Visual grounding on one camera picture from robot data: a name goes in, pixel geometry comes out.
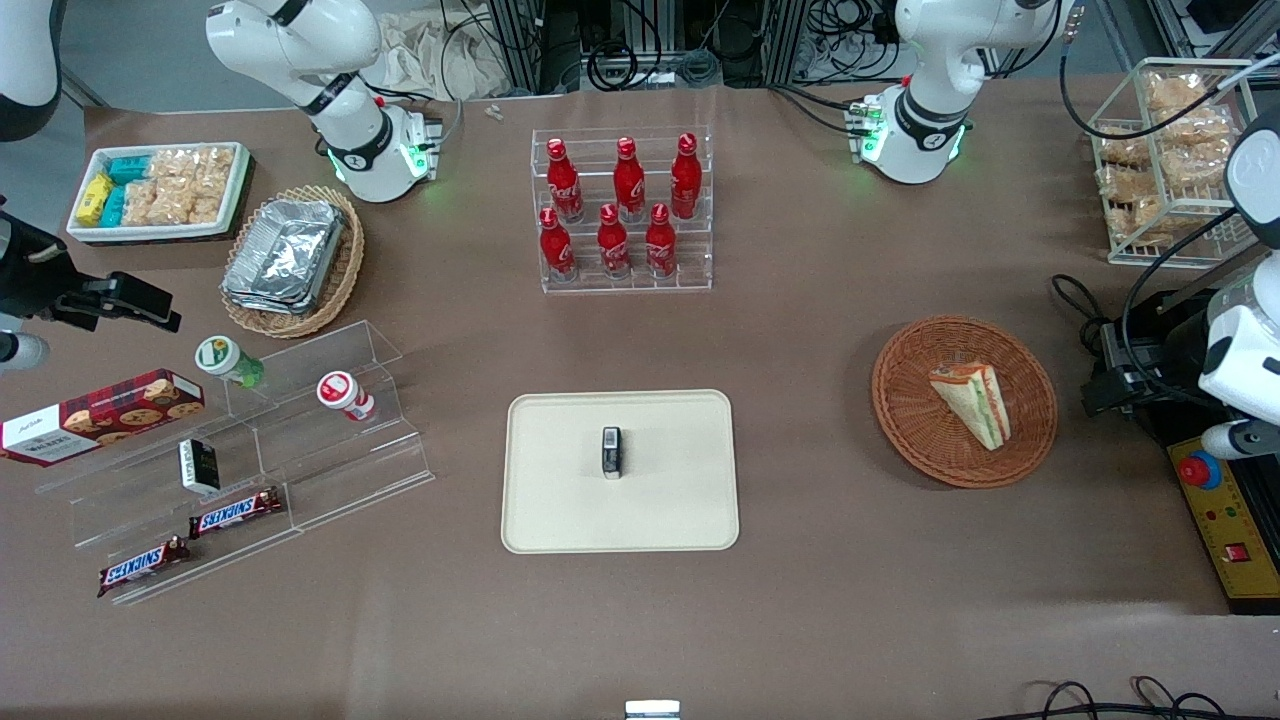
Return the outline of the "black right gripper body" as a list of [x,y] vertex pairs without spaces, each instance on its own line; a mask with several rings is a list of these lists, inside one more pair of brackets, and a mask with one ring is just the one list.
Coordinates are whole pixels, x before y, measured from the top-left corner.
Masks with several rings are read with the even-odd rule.
[[5,211],[1,234],[4,315],[61,322],[81,329],[93,329],[99,324],[91,313],[58,306],[60,299],[77,296],[84,284],[96,281],[77,269],[60,238]]

